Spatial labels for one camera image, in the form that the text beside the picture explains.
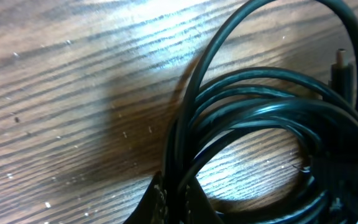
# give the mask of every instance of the wooden table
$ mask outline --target wooden table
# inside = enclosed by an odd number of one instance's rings
[[[244,2],[0,0],[0,223],[122,223],[160,168],[197,58]],[[239,25],[205,80],[266,65],[327,82],[341,47],[351,52],[328,9],[277,1]],[[198,178],[218,210],[253,209],[288,193],[300,164],[294,138],[270,129]]]

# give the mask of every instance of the black wire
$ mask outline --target black wire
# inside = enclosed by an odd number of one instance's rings
[[[319,0],[341,20],[351,38],[357,65],[356,108],[324,83],[306,75],[281,68],[245,68],[227,73],[200,88],[201,81],[220,46],[233,29],[251,12],[273,0],[250,0],[241,6],[218,30],[200,58],[172,124],[165,145],[163,176],[171,207],[187,183],[220,150],[242,136],[266,128],[282,128],[293,133],[309,155],[324,154],[330,148],[358,146],[358,21],[346,4],[339,0]],[[301,98],[294,93],[262,85],[234,85],[251,78],[277,78],[302,85],[320,94],[323,100]],[[204,115],[213,103],[234,95],[259,95],[219,106]],[[204,147],[223,134],[218,140]],[[321,216],[330,203],[328,194],[317,188],[314,178],[305,174],[303,181],[285,200],[268,206],[268,213],[240,212],[219,216],[225,223],[308,223]],[[171,219],[179,219],[180,214]],[[344,214],[329,219],[343,221]]]

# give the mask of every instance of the cable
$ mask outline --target cable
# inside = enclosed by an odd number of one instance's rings
[[[358,21],[340,0],[318,0],[342,20],[356,56],[356,106],[351,106],[352,82],[338,94],[324,83],[298,72],[272,67],[236,70],[200,88],[201,81],[220,46],[234,28],[251,12],[273,0],[250,0],[241,6],[217,31],[200,58],[187,87],[178,116],[172,123],[163,156],[163,187],[166,189],[167,223],[183,220],[186,186],[197,172],[220,150],[236,139],[266,128],[282,128],[293,133],[309,156],[353,153],[358,149]],[[341,71],[335,79],[341,78]],[[262,85],[232,85],[251,78],[277,78],[302,85],[322,96],[322,100],[302,98],[294,93]],[[226,103],[204,115],[218,100],[235,95],[257,98]],[[223,132],[218,140],[206,147]],[[330,209],[335,203],[311,174],[284,200],[256,212],[218,213],[227,224],[234,223],[342,223],[352,220],[347,210]]]

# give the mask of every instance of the black cable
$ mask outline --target black cable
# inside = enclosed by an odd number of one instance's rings
[[[358,21],[340,0],[318,0],[330,8],[344,24],[356,56],[357,97],[353,108],[343,96],[314,78],[281,68],[245,68],[227,73],[205,84],[201,81],[220,46],[233,29],[251,12],[273,0],[250,0],[218,30],[200,58],[183,99],[177,119],[170,129],[163,158],[163,187],[167,193],[169,218],[183,218],[186,186],[196,173],[220,150],[236,139],[266,128],[292,132],[310,156],[358,151]],[[261,85],[232,85],[251,78],[277,78],[302,85],[320,94],[311,100],[287,91]],[[352,91],[342,88],[342,93]],[[259,95],[226,103],[201,113],[218,100],[234,95]],[[229,131],[205,147],[217,135]],[[331,211],[333,197],[318,187],[311,174],[304,174],[297,188],[285,199],[256,212],[219,213],[224,223],[341,223],[350,220],[343,210]]]

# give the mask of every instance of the brown wood tabletop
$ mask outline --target brown wood tabletop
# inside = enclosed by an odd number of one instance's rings
[[[197,58],[245,2],[0,0],[0,223],[122,223],[160,169]],[[339,48],[352,55],[329,9],[277,1],[235,29],[204,80],[275,66],[327,82]],[[219,211],[255,209],[291,191],[299,153],[292,135],[259,131],[198,178]]]

